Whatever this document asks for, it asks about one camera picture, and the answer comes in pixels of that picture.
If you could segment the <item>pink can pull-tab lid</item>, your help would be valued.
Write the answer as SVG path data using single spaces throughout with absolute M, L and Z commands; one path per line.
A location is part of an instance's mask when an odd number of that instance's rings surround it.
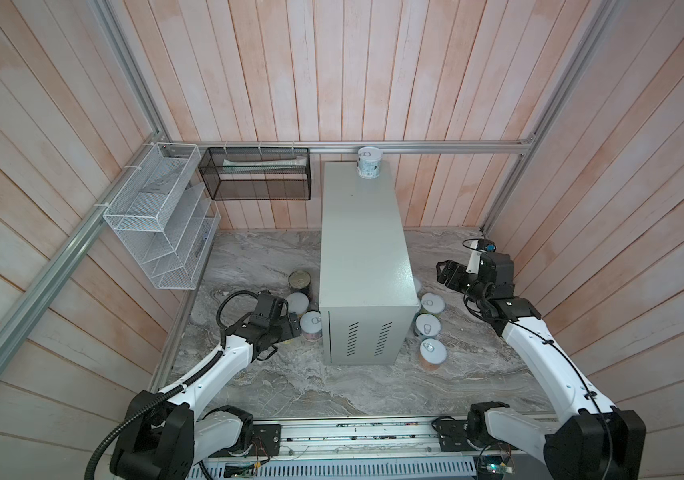
M 318 341 L 323 336 L 322 314 L 319 311 L 308 311 L 300 319 L 302 336 L 308 341 Z

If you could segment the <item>green white can pull-tab lid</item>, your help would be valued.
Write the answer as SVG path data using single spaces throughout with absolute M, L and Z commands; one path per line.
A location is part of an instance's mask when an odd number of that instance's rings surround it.
M 358 150 L 357 172 L 363 179 L 375 179 L 380 175 L 383 151 L 375 146 L 365 146 Z

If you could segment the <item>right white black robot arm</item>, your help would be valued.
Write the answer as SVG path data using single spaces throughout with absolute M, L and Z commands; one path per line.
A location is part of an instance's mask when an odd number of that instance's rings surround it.
M 507 444 L 537 459 L 554 479 L 636 479 L 646 425 L 619 409 L 590 383 L 550 333 L 542 315 L 514 293 L 514 264 L 507 254 L 478 249 L 469 264 L 436 265 L 440 284 L 458 292 L 468 312 L 511 346 L 537 380 L 557 422 L 548 425 L 504 402 L 471 406 L 466 434 L 482 452 Z

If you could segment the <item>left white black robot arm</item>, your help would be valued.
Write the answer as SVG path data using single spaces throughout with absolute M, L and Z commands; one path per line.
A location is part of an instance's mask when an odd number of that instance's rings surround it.
M 206 408 L 233 377 L 299 337 L 299 318 L 284 298 L 238 290 L 221 301 L 215 321 L 219 344 L 172 384 L 137 394 L 93 453 L 85 478 L 95 477 L 106 452 L 111 473 L 122 479 L 184 479 L 214 453 L 252 449 L 251 414 L 229 405 Z

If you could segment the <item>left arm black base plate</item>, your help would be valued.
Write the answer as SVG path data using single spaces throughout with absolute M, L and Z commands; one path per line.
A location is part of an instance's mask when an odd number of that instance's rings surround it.
M 246 456 L 272 458 L 279 455 L 282 434 L 282 426 L 279 423 L 245 424 L 241 434 L 241 452 Z

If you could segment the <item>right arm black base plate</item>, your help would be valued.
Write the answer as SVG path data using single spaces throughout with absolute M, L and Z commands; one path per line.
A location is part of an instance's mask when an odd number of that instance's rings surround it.
M 480 451 L 469 440 L 466 420 L 440 416 L 431 422 L 431 427 L 438 435 L 440 449 L 444 453 Z

